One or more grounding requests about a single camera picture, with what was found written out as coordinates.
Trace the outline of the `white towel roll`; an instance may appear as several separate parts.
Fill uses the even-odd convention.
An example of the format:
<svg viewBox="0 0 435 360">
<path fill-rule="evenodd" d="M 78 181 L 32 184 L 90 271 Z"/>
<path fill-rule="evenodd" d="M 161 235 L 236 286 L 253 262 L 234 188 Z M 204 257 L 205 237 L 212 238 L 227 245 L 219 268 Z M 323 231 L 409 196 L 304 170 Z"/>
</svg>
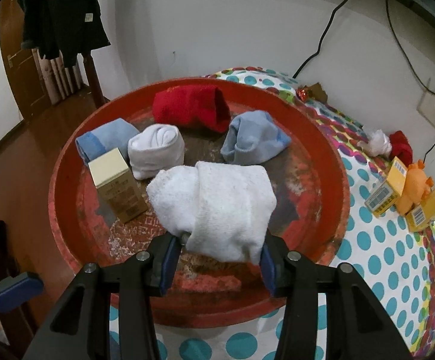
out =
<svg viewBox="0 0 435 360">
<path fill-rule="evenodd" d="M 147 196 L 167 232 L 188 236 L 187 251 L 222 263 L 260 263 L 277 206 L 263 166 L 203 161 L 175 166 L 156 175 Z"/>
</svg>

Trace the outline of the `beige perfume box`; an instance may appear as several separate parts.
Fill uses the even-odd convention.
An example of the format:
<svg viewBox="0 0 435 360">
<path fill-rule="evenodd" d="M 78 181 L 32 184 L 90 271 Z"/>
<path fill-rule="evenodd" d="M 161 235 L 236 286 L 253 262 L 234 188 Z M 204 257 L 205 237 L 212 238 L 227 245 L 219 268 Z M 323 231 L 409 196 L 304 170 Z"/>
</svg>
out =
<svg viewBox="0 0 435 360">
<path fill-rule="evenodd" d="M 98 194 L 121 222 L 147 210 L 142 190 L 120 150 L 115 148 L 90 161 L 88 168 Z"/>
</svg>

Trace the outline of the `white sock roll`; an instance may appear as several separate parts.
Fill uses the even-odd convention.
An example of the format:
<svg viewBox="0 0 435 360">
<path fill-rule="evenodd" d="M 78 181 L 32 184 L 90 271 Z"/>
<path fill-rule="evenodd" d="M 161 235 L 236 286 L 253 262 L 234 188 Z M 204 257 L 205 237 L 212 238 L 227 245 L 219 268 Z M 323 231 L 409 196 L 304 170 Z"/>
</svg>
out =
<svg viewBox="0 0 435 360">
<path fill-rule="evenodd" d="M 134 179 L 146 180 L 183 165 L 185 142 L 176 126 L 152 124 L 129 140 L 128 156 Z"/>
</svg>

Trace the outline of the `light blue sock roll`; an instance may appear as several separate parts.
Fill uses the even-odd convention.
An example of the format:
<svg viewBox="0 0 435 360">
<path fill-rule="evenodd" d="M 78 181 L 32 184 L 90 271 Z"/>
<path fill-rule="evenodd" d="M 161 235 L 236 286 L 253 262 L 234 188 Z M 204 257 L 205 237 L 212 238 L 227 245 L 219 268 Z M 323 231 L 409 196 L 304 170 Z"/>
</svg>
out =
<svg viewBox="0 0 435 360">
<path fill-rule="evenodd" d="M 128 142 L 138 134 L 139 130 L 134 125 L 118 118 L 78 136 L 75 139 L 75 145 L 86 166 L 89 162 L 116 148 L 128 162 Z"/>
<path fill-rule="evenodd" d="M 228 164 L 258 165 L 279 155 L 291 143 L 266 111 L 247 111 L 235 116 L 221 148 Z"/>
</svg>

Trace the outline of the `yellow medicine box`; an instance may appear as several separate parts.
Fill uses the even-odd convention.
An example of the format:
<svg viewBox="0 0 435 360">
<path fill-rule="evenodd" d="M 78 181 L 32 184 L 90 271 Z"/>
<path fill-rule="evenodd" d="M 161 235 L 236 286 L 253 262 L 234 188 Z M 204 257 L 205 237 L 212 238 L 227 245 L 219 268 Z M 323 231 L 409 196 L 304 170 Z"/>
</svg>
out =
<svg viewBox="0 0 435 360">
<path fill-rule="evenodd" d="M 425 230 L 435 220 L 435 188 L 419 205 L 406 214 L 405 219 L 408 230 L 412 233 Z"/>
<path fill-rule="evenodd" d="M 383 180 L 377 184 L 365 205 L 376 217 L 384 214 L 402 196 L 408 168 L 397 157 L 394 157 Z"/>
</svg>

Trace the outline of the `red knitted sock roll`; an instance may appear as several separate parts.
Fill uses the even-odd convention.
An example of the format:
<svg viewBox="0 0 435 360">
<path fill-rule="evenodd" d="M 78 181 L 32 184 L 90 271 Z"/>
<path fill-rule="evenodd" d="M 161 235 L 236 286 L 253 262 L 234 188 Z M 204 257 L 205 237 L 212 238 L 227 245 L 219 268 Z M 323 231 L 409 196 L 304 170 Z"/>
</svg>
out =
<svg viewBox="0 0 435 360">
<path fill-rule="evenodd" d="M 225 133 L 230 108 L 215 85 L 178 85 L 157 93 L 152 115 L 158 124 Z"/>
</svg>

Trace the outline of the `orange toy figure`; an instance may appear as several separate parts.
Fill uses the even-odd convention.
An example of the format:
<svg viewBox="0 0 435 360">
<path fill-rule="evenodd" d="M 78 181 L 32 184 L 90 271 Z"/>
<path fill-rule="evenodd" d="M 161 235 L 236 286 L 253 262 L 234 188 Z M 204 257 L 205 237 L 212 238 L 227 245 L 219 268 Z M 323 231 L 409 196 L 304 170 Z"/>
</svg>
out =
<svg viewBox="0 0 435 360">
<path fill-rule="evenodd" d="M 399 215 L 405 216 L 430 195 L 434 180 L 425 174 L 424 169 L 425 163 L 421 159 L 409 165 L 404 189 L 395 202 Z"/>
</svg>

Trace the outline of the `round red tray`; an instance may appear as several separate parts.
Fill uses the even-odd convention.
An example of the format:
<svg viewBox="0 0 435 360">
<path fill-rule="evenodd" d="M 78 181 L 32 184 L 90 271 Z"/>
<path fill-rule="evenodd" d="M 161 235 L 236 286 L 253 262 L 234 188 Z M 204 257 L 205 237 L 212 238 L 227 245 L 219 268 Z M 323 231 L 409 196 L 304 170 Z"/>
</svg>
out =
<svg viewBox="0 0 435 360">
<path fill-rule="evenodd" d="M 309 108 L 283 101 L 274 91 L 213 80 L 233 115 L 268 112 L 291 139 L 290 146 L 264 166 L 278 204 L 270 232 L 292 250 L 327 265 L 346 230 L 350 192 L 343 162 Z M 52 175 L 48 213 L 55 243 L 74 271 L 85 263 L 121 263 L 163 233 L 153 211 L 128 223 L 117 219 L 98 194 L 91 174 L 68 140 Z M 282 306 L 270 296 L 260 269 L 220 263 L 184 253 L 172 287 L 151 299 L 156 323 L 179 328 L 216 328 L 247 322 Z"/>
</svg>

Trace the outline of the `polka dot tablecloth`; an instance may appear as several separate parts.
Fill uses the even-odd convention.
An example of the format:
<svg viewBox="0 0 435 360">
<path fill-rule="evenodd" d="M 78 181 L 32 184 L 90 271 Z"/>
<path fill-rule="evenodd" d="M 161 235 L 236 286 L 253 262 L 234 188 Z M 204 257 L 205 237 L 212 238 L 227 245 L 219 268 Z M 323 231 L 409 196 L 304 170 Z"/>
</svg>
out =
<svg viewBox="0 0 435 360">
<path fill-rule="evenodd" d="M 347 230 L 332 265 L 352 264 L 391 316 L 411 353 L 435 354 L 435 221 L 423 232 L 410 232 L 395 210 L 377 217 L 365 200 L 387 163 L 358 148 L 361 125 L 315 100 L 306 109 L 338 149 L 350 186 Z M 157 328 L 163 359 L 272 359 L 281 335 L 284 311 L 227 328 Z"/>
</svg>

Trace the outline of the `red and white sock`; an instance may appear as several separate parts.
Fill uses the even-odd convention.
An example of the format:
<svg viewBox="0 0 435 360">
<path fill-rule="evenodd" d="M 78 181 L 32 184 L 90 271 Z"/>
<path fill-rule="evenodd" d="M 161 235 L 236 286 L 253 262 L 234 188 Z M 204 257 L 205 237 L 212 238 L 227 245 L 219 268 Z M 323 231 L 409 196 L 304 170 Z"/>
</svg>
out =
<svg viewBox="0 0 435 360">
<path fill-rule="evenodd" d="M 413 149 L 402 131 L 386 135 L 383 130 L 365 130 L 366 139 L 357 145 L 369 157 L 383 156 L 389 160 L 397 157 L 406 167 L 413 162 Z"/>
</svg>

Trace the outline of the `brown crumpled wrapper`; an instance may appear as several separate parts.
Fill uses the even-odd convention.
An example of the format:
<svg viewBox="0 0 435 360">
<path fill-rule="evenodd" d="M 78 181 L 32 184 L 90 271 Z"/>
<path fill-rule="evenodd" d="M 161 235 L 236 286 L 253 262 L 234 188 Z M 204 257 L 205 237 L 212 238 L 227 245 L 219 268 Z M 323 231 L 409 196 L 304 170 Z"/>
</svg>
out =
<svg viewBox="0 0 435 360">
<path fill-rule="evenodd" d="M 328 95 L 321 87 L 320 83 L 315 83 L 313 85 L 302 85 L 297 88 L 296 93 L 297 97 L 302 102 L 313 100 L 326 104 L 328 101 Z"/>
</svg>

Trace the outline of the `wooden coat stand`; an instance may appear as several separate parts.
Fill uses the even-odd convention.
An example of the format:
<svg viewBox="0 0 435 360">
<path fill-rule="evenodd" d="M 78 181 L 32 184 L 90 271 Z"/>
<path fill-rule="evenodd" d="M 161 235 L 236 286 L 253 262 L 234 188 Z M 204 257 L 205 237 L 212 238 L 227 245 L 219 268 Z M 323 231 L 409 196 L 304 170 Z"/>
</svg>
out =
<svg viewBox="0 0 435 360">
<path fill-rule="evenodd" d="M 86 72 L 86 78 L 88 80 L 91 95 L 95 104 L 95 108 L 99 109 L 106 103 L 106 99 L 103 96 L 103 92 L 100 86 L 99 77 L 95 69 L 94 59 L 91 53 L 88 51 L 82 55 L 83 65 Z"/>
</svg>

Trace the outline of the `wooden door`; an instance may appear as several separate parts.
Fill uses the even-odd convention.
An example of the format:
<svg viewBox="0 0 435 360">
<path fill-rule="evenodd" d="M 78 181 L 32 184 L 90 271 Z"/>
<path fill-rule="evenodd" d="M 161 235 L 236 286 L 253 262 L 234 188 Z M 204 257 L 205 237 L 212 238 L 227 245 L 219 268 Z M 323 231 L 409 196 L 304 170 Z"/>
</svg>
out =
<svg viewBox="0 0 435 360">
<path fill-rule="evenodd" d="M 16 105 L 25 121 L 51 106 L 31 49 L 22 49 L 24 13 L 17 0 L 0 1 L 0 51 Z"/>
</svg>

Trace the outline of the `dark hanging clothes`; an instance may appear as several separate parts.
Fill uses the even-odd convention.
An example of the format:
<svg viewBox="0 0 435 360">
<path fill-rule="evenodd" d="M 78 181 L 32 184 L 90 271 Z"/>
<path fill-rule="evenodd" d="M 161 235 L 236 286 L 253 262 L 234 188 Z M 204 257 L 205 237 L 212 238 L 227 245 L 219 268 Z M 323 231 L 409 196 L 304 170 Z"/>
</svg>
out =
<svg viewBox="0 0 435 360">
<path fill-rule="evenodd" d="M 17 0 L 24 13 L 21 47 L 36 49 L 42 59 L 62 56 L 64 66 L 77 56 L 108 47 L 98 0 Z"/>
</svg>

